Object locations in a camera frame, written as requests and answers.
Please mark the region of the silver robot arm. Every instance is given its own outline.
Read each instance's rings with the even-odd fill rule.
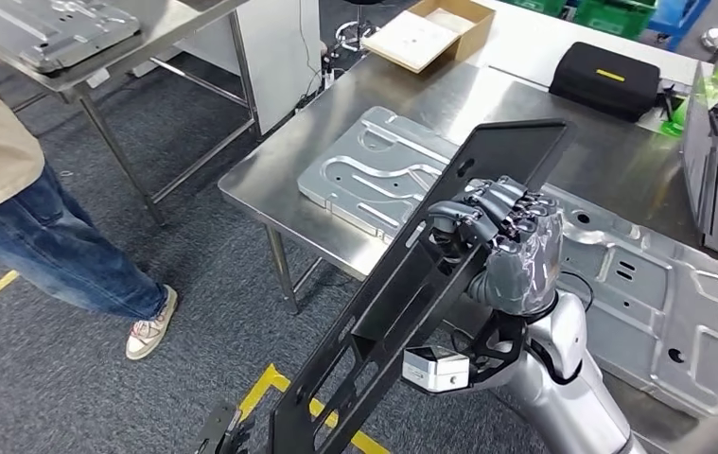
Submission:
[[[508,388],[553,453],[644,453],[587,350],[584,305],[555,287],[562,246],[555,201],[503,177],[471,182],[429,215],[443,249],[460,256],[470,242],[489,248],[485,269],[466,291],[493,309],[457,352],[469,359],[467,387]],[[404,379],[416,361],[404,358]]]

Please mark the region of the stamped metal panel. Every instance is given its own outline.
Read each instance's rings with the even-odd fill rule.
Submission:
[[[390,243],[456,149],[410,119],[374,107],[297,184],[326,210]]]
[[[139,27],[132,15],[98,1],[0,0],[0,47],[41,73],[85,60]]]
[[[374,107],[298,186],[334,216],[391,242],[457,148]],[[554,186],[543,190],[563,209],[563,270],[593,288],[587,348],[600,366],[687,414],[718,414],[718,261]],[[559,287],[589,294],[569,274]]]

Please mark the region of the black case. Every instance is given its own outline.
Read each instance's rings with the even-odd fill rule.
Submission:
[[[654,107],[658,87],[656,66],[575,43],[556,67],[549,92],[634,123]]]

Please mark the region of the person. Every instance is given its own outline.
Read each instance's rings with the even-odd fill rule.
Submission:
[[[155,349],[178,302],[174,289],[105,239],[1,99],[0,260],[57,299],[137,320],[125,347],[130,359]]]

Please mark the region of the sneaker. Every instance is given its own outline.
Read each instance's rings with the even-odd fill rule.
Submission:
[[[166,303],[158,317],[155,320],[141,320],[133,324],[125,348],[128,359],[137,360],[149,355],[164,338],[169,320],[178,305],[178,293],[170,286],[164,287],[167,293]]]

